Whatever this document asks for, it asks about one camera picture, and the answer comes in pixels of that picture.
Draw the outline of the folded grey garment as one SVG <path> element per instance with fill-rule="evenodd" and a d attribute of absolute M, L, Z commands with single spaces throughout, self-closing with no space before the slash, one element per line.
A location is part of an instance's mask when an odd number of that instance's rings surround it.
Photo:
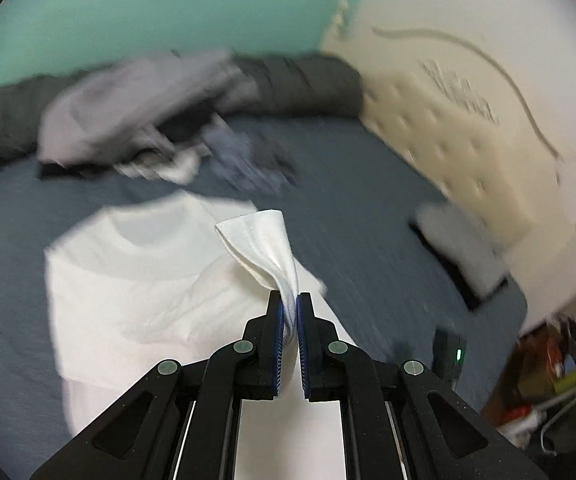
<path fill-rule="evenodd" d="M 451 202 L 425 203 L 417 209 L 413 226 L 477 300 L 488 299 L 506 281 L 501 248 L 473 214 Z"/>

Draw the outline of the cream tufted headboard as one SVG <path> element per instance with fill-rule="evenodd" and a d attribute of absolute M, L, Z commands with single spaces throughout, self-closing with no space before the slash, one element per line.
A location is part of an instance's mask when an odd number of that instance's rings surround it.
<path fill-rule="evenodd" d="M 470 212 L 500 245 L 532 328 L 576 296 L 570 148 L 545 134 L 509 73 L 428 28 L 356 28 L 340 0 L 320 49 L 364 81 L 368 130 Z"/>

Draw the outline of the black and white garment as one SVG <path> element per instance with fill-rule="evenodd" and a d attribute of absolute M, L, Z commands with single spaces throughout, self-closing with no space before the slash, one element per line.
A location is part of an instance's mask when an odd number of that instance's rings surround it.
<path fill-rule="evenodd" d="M 115 165 L 114 170 L 131 179 L 163 180 L 187 185 L 198 174 L 203 155 L 202 148 L 181 148 L 173 156 L 145 151 L 126 164 Z"/>

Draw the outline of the blue-grey crumpled garment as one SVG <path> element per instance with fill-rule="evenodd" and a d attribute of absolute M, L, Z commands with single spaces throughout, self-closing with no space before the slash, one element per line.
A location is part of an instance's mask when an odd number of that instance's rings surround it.
<path fill-rule="evenodd" d="M 263 134 L 216 122 L 203 130 L 201 140 L 210 152 L 210 170 L 240 192 L 280 195 L 297 183 L 297 167 L 289 153 Z"/>

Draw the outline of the grey shirt pile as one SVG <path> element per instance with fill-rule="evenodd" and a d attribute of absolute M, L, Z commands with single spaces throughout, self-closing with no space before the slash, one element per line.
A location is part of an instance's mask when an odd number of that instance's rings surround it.
<path fill-rule="evenodd" d="M 130 58 L 62 91 L 41 116 L 37 158 L 70 168 L 113 166 L 141 150 L 175 153 L 157 125 L 197 104 L 241 110 L 259 86 L 228 50 Z"/>

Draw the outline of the dark grey rolled duvet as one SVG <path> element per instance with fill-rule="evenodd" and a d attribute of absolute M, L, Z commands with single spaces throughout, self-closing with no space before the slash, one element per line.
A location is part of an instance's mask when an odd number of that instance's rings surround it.
<path fill-rule="evenodd" d="M 340 58 L 319 53 L 231 54 L 240 70 L 259 86 L 259 98 L 241 110 L 226 113 L 219 113 L 209 103 L 197 104 L 157 125 L 174 144 L 175 152 L 196 140 L 205 126 L 230 115 L 357 117 L 363 107 L 361 76 Z M 30 154 L 37 156 L 41 116 L 62 91 L 118 63 L 92 66 L 66 75 L 37 75 L 0 87 L 0 168 Z M 115 165 L 126 164 L 145 151 L 154 150 L 141 150 Z M 91 178 L 115 166 L 62 168 L 38 162 L 39 173 L 44 178 Z"/>

